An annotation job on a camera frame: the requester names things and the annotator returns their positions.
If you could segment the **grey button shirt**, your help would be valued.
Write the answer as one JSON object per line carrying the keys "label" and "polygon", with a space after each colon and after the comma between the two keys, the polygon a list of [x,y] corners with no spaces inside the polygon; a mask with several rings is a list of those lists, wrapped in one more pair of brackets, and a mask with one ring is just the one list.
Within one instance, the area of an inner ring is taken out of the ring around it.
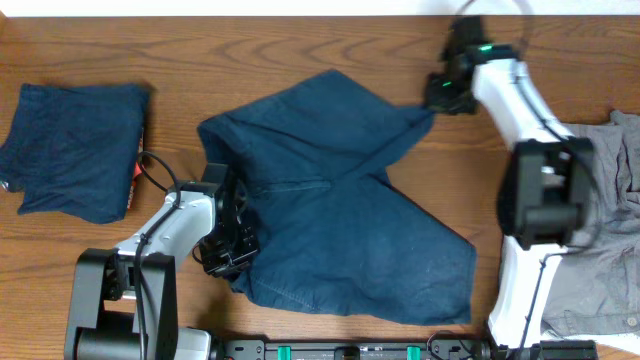
{"label": "grey button shirt", "polygon": [[594,196],[576,244],[600,236],[582,254],[564,258],[556,271],[541,327],[553,337],[633,335],[639,350],[639,117],[615,110],[604,125],[567,126],[595,146]]}

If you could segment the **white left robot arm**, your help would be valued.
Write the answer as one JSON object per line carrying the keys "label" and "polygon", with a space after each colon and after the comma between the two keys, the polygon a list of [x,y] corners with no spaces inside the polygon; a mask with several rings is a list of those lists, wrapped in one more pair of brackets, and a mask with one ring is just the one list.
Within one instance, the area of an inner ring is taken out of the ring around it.
{"label": "white left robot arm", "polygon": [[130,238],[78,258],[64,345],[67,359],[222,359],[206,330],[178,324],[177,272],[192,258],[216,278],[247,269],[259,252],[243,183],[208,164],[199,181],[167,190]]}

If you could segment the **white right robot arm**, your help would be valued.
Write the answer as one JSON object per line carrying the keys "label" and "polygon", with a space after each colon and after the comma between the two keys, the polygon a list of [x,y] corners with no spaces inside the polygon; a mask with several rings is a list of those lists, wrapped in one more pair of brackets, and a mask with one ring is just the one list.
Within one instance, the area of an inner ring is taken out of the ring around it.
{"label": "white right robot arm", "polygon": [[499,294],[488,318],[494,355],[536,359],[541,322],[561,261],[584,251],[572,242],[596,191],[594,147],[553,114],[509,45],[450,45],[445,69],[430,75],[426,102],[434,110],[472,114],[483,106],[510,151],[497,197],[504,236]]}

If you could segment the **folded navy blue garment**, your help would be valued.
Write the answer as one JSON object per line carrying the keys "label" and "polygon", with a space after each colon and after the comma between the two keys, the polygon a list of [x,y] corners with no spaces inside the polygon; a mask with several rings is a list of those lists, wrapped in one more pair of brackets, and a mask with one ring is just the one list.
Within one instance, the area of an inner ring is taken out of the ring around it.
{"label": "folded navy blue garment", "polygon": [[94,224],[122,220],[143,137],[149,91],[137,84],[23,84],[1,146],[1,180],[17,212],[62,212]]}

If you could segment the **red printed package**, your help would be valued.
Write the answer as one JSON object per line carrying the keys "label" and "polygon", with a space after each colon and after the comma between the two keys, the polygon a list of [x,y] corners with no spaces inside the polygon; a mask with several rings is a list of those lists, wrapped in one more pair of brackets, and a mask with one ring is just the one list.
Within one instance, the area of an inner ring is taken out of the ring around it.
{"label": "red printed package", "polygon": [[[144,133],[145,133],[145,128],[142,127],[141,128],[140,137],[139,137],[139,141],[138,141],[138,147],[137,147],[136,154],[139,154],[140,152],[142,152],[144,150]],[[141,174],[142,174],[142,171],[141,171],[140,165],[138,164],[138,160],[135,159],[134,171],[133,171],[133,175],[132,175],[132,181],[131,181],[131,185],[130,185],[130,188],[129,188],[129,195],[128,195],[128,201],[127,201],[127,209],[128,210],[130,210],[131,207],[132,207],[134,194],[135,194],[135,189],[136,189],[136,186],[137,186],[137,178]]]}

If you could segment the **dark blue denim shorts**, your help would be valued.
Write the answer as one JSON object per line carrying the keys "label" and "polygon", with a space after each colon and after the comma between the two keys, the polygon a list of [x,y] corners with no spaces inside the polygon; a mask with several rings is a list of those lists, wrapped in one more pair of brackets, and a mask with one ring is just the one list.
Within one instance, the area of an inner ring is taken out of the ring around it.
{"label": "dark blue denim shorts", "polygon": [[206,158],[236,172],[256,224],[259,254],[233,291],[294,312],[468,323],[475,248],[386,172],[432,124],[336,70],[202,122]]}

